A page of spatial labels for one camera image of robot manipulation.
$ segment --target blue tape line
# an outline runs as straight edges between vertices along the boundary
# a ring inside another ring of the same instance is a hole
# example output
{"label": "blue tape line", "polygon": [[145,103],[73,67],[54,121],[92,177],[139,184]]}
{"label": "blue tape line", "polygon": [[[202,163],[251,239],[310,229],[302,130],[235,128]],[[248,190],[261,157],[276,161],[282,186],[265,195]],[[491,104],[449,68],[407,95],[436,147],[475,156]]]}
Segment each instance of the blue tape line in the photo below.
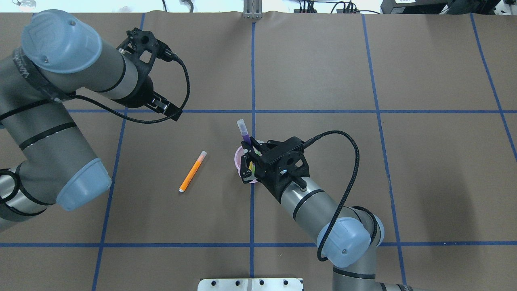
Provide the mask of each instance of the blue tape line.
{"label": "blue tape line", "polygon": [[256,113],[376,113],[375,110],[353,110],[353,109],[343,109],[343,110],[327,110],[327,109],[312,109],[312,110],[289,110],[289,109],[278,109],[278,110],[256,110]]}
{"label": "blue tape line", "polygon": [[257,242],[257,248],[315,248],[313,242]]}
{"label": "blue tape line", "polygon": [[[255,136],[255,25],[251,23],[251,136]],[[255,277],[255,184],[250,185],[250,278]]]}
{"label": "blue tape line", "polygon": [[517,151],[515,150],[515,144],[513,143],[512,136],[510,134],[510,129],[508,129],[508,124],[506,123],[505,114],[503,112],[503,108],[501,106],[501,102],[499,101],[499,97],[497,96],[497,91],[495,90],[494,81],[492,80],[492,75],[490,74],[490,70],[488,69],[488,64],[486,63],[486,59],[483,54],[483,49],[481,48],[481,42],[479,41],[478,30],[476,28],[476,22],[474,21],[474,14],[470,14],[470,21],[472,22],[472,28],[474,29],[474,35],[476,36],[476,42],[478,44],[479,54],[481,55],[481,60],[483,61],[483,66],[485,67],[486,75],[488,76],[488,81],[490,82],[490,87],[492,87],[492,92],[494,93],[495,102],[497,103],[497,107],[499,108],[499,113],[501,114],[501,119],[503,121],[503,125],[505,126],[506,135],[508,136],[508,141],[510,142],[510,146],[512,147],[513,157],[517,162]]}
{"label": "blue tape line", "polygon": [[[116,109],[115,111],[124,113],[124,109]],[[104,109],[69,109],[69,113],[108,113]],[[155,113],[150,109],[128,109],[129,113]],[[256,109],[255,113],[377,113],[377,110],[370,109],[312,109],[312,110],[297,110],[297,109]],[[380,113],[489,113],[500,114],[499,110],[412,110],[412,109],[380,109]],[[188,109],[183,110],[183,113],[253,113],[249,109]],[[517,110],[503,110],[503,113],[517,113]]]}
{"label": "blue tape line", "polygon": [[402,246],[517,245],[517,241],[434,241],[402,242]]}
{"label": "blue tape line", "polygon": [[140,19],[140,30],[144,30],[144,21],[145,21],[145,13],[142,13],[142,18]]}
{"label": "blue tape line", "polygon": [[364,41],[366,43],[366,53],[368,56],[368,65],[370,67],[370,79],[372,82],[372,91],[373,91],[373,99],[375,101],[375,110],[377,111],[377,123],[379,126],[379,134],[381,136],[381,146],[383,149],[383,157],[384,157],[384,167],[386,171],[386,176],[388,178],[388,185],[389,185],[389,195],[391,200],[391,213],[393,216],[393,226],[395,228],[395,238],[397,240],[397,250],[399,252],[399,263],[400,263],[400,273],[402,277],[402,284],[406,285],[406,271],[404,268],[404,257],[402,255],[402,247],[400,245],[400,234],[399,234],[399,223],[397,220],[397,210],[395,209],[395,199],[393,197],[393,186],[391,184],[391,175],[389,172],[389,165],[388,165],[388,155],[386,154],[386,144],[384,142],[384,131],[381,121],[381,112],[379,109],[379,102],[377,98],[377,88],[375,86],[375,77],[373,74],[373,65],[372,65],[372,56],[370,54],[370,44],[368,42],[368,30],[366,28],[366,19],[364,18],[364,14],[362,15],[362,27],[364,30]]}
{"label": "blue tape line", "polygon": [[4,242],[0,248],[98,248],[99,243]]}
{"label": "blue tape line", "polygon": [[250,195],[250,278],[255,277],[255,184],[251,184]]}
{"label": "blue tape line", "polygon": [[105,243],[105,248],[248,248],[247,242],[236,243]]}
{"label": "blue tape line", "polygon": [[115,156],[115,165],[113,167],[113,174],[111,177],[110,193],[108,195],[108,203],[106,204],[106,213],[104,215],[104,223],[102,224],[102,234],[100,238],[99,252],[97,254],[97,263],[95,264],[94,280],[92,284],[92,291],[97,289],[97,281],[99,279],[100,264],[102,261],[102,252],[104,250],[104,241],[106,239],[106,229],[108,228],[108,219],[110,217],[111,201],[113,198],[113,191],[115,190],[115,180],[117,177],[118,161],[120,159],[120,150],[122,148],[122,141],[124,140],[124,131],[126,129],[126,120],[122,120],[122,126],[120,127],[120,136],[118,138],[117,154]]}
{"label": "blue tape line", "polygon": [[[315,248],[312,242],[256,242],[255,248]],[[517,245],[517,241],[431,241],[400,242],[401,246]],[[248,248],[247,242],[221,243],[104,243],[104,248]],[[383,242],[380,246],[398,246]],[[98,248],[100,243],[3,242],[0,248]]]}

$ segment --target metal bracket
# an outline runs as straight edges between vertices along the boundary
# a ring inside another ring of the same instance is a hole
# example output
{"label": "metal bracket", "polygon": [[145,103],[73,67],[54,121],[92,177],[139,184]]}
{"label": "metal bracket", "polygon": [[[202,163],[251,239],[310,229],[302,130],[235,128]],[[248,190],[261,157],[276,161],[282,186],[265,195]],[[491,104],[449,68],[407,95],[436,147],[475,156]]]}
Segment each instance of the metal bracket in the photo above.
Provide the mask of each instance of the metal bracket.
{"label": "metal bracket", "polygon": [[242,16],[246,19],[261,19],[262,0],[244,0],[244,12]]}
{"label": "metal bracket", "polygon": [[303,291],[300,278],[203,279],[197,291]]}

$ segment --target electrical cable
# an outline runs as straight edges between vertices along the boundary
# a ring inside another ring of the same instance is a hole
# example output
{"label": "electrical cable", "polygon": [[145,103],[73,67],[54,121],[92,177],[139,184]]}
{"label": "electrical cable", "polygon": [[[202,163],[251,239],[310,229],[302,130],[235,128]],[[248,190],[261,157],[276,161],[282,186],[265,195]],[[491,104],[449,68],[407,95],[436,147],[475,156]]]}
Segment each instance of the electrical cable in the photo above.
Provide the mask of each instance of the electrical cable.
{"label": "electrical cable", "polygon": [[332,14],[334,12],[334,9],[336,8],[336,6],[338,4],[342,3],[343,4],[343,9],[345,8],[345,5],[346,5],[346,2],[345,1],[339,1],[339,2],[336,2],[336,4],[334,5],[334,7],[332,7],[332,10],[330,11],[330,14]]}
{"label": "electrical cable", "polygon": [[311,2],[309,0],[308,6],[309,6],[309,8],[308,8],[308,12],[307,13],[314,13],[314,2]]}
{"label": "electrical cable", "polygon": [[[187,94],[185,96],[185,100],[183,100],[183,103],[182,105],[179,107],[180,110],[183,110],[183,108],[185,107],[185,105],[187,104],[187,101],[189,100],[189,96],[190,96],[190,79],[189,79],[189,73],[187,72],[187,67],[185,66],[185,64],[183,63],[183,61],[180,59],[180,58],[175,58],[174,61],[176,61],[177,63],[179,63],[181,65],[181,67],[183,68],[183,72],[185,73],[185,81],[187,82]],[[173,114],[171,116],[168,116],[168,117],[164,117],[164,118],[161,118],[161,119],[156,119],[156,120],[140,120],[140,119],[135,119],[135,118],[131,118],[131,117],[128,117],[122,113],[119,113],[111,108],[109,108],[108,106],[100,103],[100,102],[97,102],[91,98],[88,98],[86,96],[82,96],[82,95],[72,95],[71,96],[72,98],[75,98],[75,99],[80,99],[80,100],[84,100],[84,101],[88,101],[120,118],[123,118],[127,121],[132,121],[132,122],[136,122],[136,123],[142,123],[142,124],[154,124],[154,123],[159,123],[159,122],[163,122],[165,120],[168,120],[168,119],[171,119],[172,117],[176,116],[176,114]]]}
{"label": "electrical cable", "polygon": [[373,11],[373,10],[355,10],[352,13],[356,13],[356,12],[373,12],[373,13],[376,13],[376,14],[382,14],[382,13],[379,13],[379,12]]}
{"label": "electrical cable", "polygon": [[[349,142],[354,147],[355,162],[354,162],[354,170],[352,172],[352,177],[350,178],[348,186],[346,187],[345,193],[343,194],[343,197],[341,198],[341,201],[339,202],[338,207],[336,208],[336,211],[334,212],[334,215],[332,216],[332,219],[330,220],[329,226],[327,227],[327,230],[325,231],[325,234],[323,235],[323,238],[322,238],[322,240],[320,242],[320,245],[318,246],[317,256],[318,256],[318,260],[320,260],[320,261],[328,260],[327,257],[322,257],[322,255],[321,255],[322,250],[323,250],[323,246],[325,245],[325,242],[327,241],[327,238],[328,238],[330,232],[332,231],[332,228],[334,227],[334,224],[336,223],[336,221],[337,221],[337,219],[339,217],[339,214],[341,213],[341,210],[343,209],[343,206],[344,206],[344,204],[346,202],[346,199],[348,198],[348,195],[350,194],[350,191],[352,190],[352,186],[354,185],[354,182],[355,182],[356,177],[357,177],[357,172],[359,170],[359,148],[357,147],[357,144],[356,144],[355,140],[349,134],[347,134],[346,132],[342,132],[340,130],[330,130],[328,132],[324,132],[322,134],[319,134],[319,135],[317,135],[317,136],[307,140],[303,144],[303,148],[304,149],[308,148],[310,145],[315,143],[317,140],[321,139],[324,136],[330,135],[330,134],[339,134],[339,135],[342,135],[342,136],[346,137],[349,140]],[[373,217],[374,230],[373,230],[373,234],[371,236],[371,242],[370,243],[373,242],[373,239],[375,238],[375,235],[377,234],[377,227],[378,227],[377,220],[375,219],[373,214],[371,214],[371,217]]]}
{"label": "electrical cable", "polygon": [[339,2],[335,2],[335,1],[312,1],[314,3],[329,3],[329,4],[334,4],[334,3],[339,3],[339,2],[343,2],[343,1],[339,1]]}
{"label": "electrical cable", "polygon": [[375,217],[375,215],[373,215],[373,213],[370,210],[368,210],[362,206],[352,206],[352,208],[366,212],[372,219],[373,231],[372,231],[372,235],[370,236],[370,244],[371,244],[373,242],[373,240],[375,239],[375,236],[377,235],[377,231],[378,231],[378,227],[379,227],[379,225],[377,223],[377,218]]}
{"label": "electrical cable", "polygon": [[190,13],[194,12],[194,3],[192,3],[192,0],[187,0],[187,3],[190,5]]}
{"label": "electrical cable", "polygon": [[350,9],[352,8],[352,1],[348,2],[348,5],[346,7],[343,7],[343,13],[350,13]]}

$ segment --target metal clamp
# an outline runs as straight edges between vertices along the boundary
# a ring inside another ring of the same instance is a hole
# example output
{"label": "metal clamp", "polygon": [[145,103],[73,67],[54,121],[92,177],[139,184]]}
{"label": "metal clamp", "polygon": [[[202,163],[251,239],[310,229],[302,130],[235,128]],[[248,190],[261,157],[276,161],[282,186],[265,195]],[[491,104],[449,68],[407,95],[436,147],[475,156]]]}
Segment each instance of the metal clamp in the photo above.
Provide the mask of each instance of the metal clamp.
{"label": "metal clamp", "polygon": [[242,16],[246,19],[261,19],[262,0],[244,0],[244,12]]}

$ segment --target black band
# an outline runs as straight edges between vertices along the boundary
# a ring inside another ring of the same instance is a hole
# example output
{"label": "black band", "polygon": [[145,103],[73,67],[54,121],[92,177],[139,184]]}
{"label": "black band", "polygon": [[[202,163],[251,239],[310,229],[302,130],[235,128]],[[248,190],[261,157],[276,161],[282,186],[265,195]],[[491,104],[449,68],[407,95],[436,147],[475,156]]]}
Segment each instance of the black band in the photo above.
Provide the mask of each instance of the black band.
{"label": "black band", "polygon": [[348,206],[345,206],[345,207],[347,207],[348,209],[352,210],[352,211],[355,213],[355,215],[357,216],[357,219],[359,220],[359,222],[360,222],[360,223],[362,223],[361,217],[359,216],[359,214],[357,214],[357,211],[355,211],[355,210],[354,210],[353,208],[351,208],[351,207],[348,207]]}
{"label": "black band", "polygon": [[373,240],[377,236],[377,231],[379,230],[379,225],[377,223],[377,218],[375,218],[375,215],[373,215],[373,213],[370,210],[368,210],[368,209],[366,209],[366,208],[364,208],[362,206],[352,206],[352,208],[355,208],[357,210],[362,210],[362,211],[366,212],[370,216],[370,218],[372,219],[373,232],[372,232],[372,235],[370,237],[370,244],[372,244]]}
{"label": "black band", "polygon": [[21,150],[25,150],[29,145],[34,144],[37,141],[44,139],[45,137],[49,137],[49,136],[51,136],[51,135],[53,135],[55,133],[60,132],[61,130],[65,130],[67,128],[76,127],[76,126],[77,125],[75,124],[75,122],[69,122],[69,123],[64,123],[62,125],[58,125],[56,127],[52,127],[51,129],[48,129],[48,130],[45,130],[42,133],[36,134],[35,136],[33,136],[33,137],[27,139],[26,141],[22,142],[20,144],[20,149]]}
{"label": "black band", "polygon": [[14,181],[14,187],[11,193],[7,195],[7,197],[5,198],[2,198],[0,196],[0,203],[6,203],[7,201],[10,201],[13,198],[15,198],[16,194],[18,194],[18,190],[20,189],[20,177],[16,173],[9,171],[9,169],[1,169],[0,176],[10,176]]}
{"label": "black band", "polygon": [[39,211],[39,212],[36,212],[36,213],[25,213],[25,212],[22,212],[22,211],[20,211],[20,210],[18,210],[18,209],[16,209],[16,208],[14,208],[14,207],[11,207],[11,206],[9,206],[9,205],[6,205],[6,206],[7,206],[7,207],[9,208],[9,210],[11,210],[12,212],[14,212],[14,213],[16,213],[16,214],[18,214],[18,215],[21,215],[21,216],[27,216],[27,217],[32,217],[32,216],[40,215],[40,214],[44,213],[44,211],[45,211],[45,210],[47,210],[47,209],[45,208],[45,209],[43,209],[43,210],[41,210],[41,211]]}
{"label": "black band", "polygon": [[13,222],[24,222],[33,216],[42,214],[45,210],[46,209],[43,209],[42,211],[36,213],[25,213],[3,203],[0,204],[0,218]]}
{"label": "black band", "polygon": [[9,116],[12,116],[12,115],[15,115],[17,113],[20,113],[20,112],[23,112],[25,110],[29,110],[31,108],[34,108],[34,107],[38,107],[40,105],[43,105],[43,104],[47,104],[47,103],[50,103],[50,100],[48,99],[43,99],[43,100],[40,100],[40,101],[36,101],[34,103],[31,103],[31,104],[27,104],[25,106],[22,106],[22,107],[18,107],[17,109],[13,109],[11,111],[8,111],[2,115],[0,115],[0,121],[8,118]]}
{"label": "black band", "polygon": [[323,190],[321,189],[318,189],[318,190],[314,190],[312,191],[311,193],[305,195],[301,200],[300,202],[298,202],[298,204],[296,205],[294,211],[293,211],[293,219],[296,220],[296,214],[298,213],[298,210],[300,209],[300,207],[305,203],[305,201],[307,201],[307,199],[311,198],[312,195],[316,194],[316,193],[319,193],[319,192],[324,192]]}
{"label": "black band", "polygon": [[123,56],[122,56],[122,62],[124,63],[124,68],[122,69],[122,75],[120,76],[119,80],[115,83],[115,85],[109,87],[106,90],[94,91],[94,92],[104,93],[104,92],[107,92],[107,91],[111,91],[111,90],[115,89],[115,87],[117,87],[122,82],[122,79],[124,79],[124,76],[126,75],[126,60],[124,60]]}
{"label": "black band", "polygon": [[25,187],[23,186],[23,183],[22,183],[22,179],[20,178],[20,167],[22,166],[22,164],[19,164],[18,167],[16,167],[16,175],[19,177],[19,180],[20,180],[20,191],[22,192],[22,194],[27,197],[27,199],[29,199],[30,201],[36,203],[36,204],[39,204],[39,205],[43,205],[43,206],[50,206],[50,205],[54,205],[55,203],[45,203],[43,201],[40,201],[36,198],[34,198],[34,196],[32,196],[28,191],[27,189],[25,189]]}
{"label": "black band", "polygon": [[12,60],[22,77],[47,99],[57,103],[72,99],[41,74],[36,65],[25,55],[21,47],[12,52]]}
{"label": "black band", "polygon": [[411,288],[411,286],[408,285],[397,284],[397,286],[400,288],[400,291],[413,291],[413,288]]}
{"label": "black band", "polygon": [[358,278],[358,279],[375,279],[375,274],[359,274],[359,273],[353,273],[353,272],[347,272],[340,270],[336,267],[334,267],[334,273],[337,273],[339,275],[352,277],[352,278]]}

